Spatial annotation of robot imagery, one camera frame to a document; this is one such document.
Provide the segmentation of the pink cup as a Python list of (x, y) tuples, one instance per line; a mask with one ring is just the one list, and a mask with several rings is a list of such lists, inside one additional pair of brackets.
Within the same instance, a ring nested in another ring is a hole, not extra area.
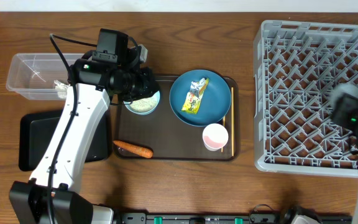
[[(221, 150), (221, 124), (214, 123), (209, 124), (207, 127), (204, 128), (202, 133), (202, 140), (204, 142), (204, 146), (206, 149), (210, 151), (218, 151)], [(229, 140), (229, 134), (226, 130), (227, 136), (226, 140)]]

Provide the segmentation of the yellow snack wrapper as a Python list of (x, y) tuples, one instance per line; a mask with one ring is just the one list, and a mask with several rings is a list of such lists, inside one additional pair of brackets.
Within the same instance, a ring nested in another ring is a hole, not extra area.
[(201, 100), (203, 98), (204, 91), (209, 83), (208, 78), (202, 78), (198, 82), (192, 82), (189, 92), (186, 94), (185, 102), (181, 108), (181, 111), (196, 114), (201, 106)]

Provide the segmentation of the white paper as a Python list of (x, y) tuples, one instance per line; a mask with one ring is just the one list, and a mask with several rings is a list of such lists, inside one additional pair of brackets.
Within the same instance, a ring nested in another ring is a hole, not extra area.
[(65, 100), (67, 98), (67, 90), (69, 85), (59, 80), (54, 81), (54, 89), (57, 92), (59, 99)]

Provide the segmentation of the dark blue plate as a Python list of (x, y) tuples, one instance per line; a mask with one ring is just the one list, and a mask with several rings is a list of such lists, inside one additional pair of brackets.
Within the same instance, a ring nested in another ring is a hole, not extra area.
[[(191, 83), (198, 82), (202, 78), (207, 78), (209, 83), (198, 112), (190, 114), (182, 111)], [(227, 114), (231, 107), (231, 89), (224, 78), (215, 72), (191, 70), (180, 75), (173, 82), (169, 101), (172, 111), (180, 120), (192, 126), (202, 127), (219, 122)]]

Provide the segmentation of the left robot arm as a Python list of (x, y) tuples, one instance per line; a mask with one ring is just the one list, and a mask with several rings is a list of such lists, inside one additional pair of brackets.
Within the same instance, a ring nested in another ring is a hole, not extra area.
[(68, 67), (70, 87), (50, 144), (27, 182), (15, 181), (9, 200), (20, 223), (112, 223), (114, 211), (79, 195), (96, 128), (117, 95), (133, 102), (159, 89), (151, 69), (79, 58)]

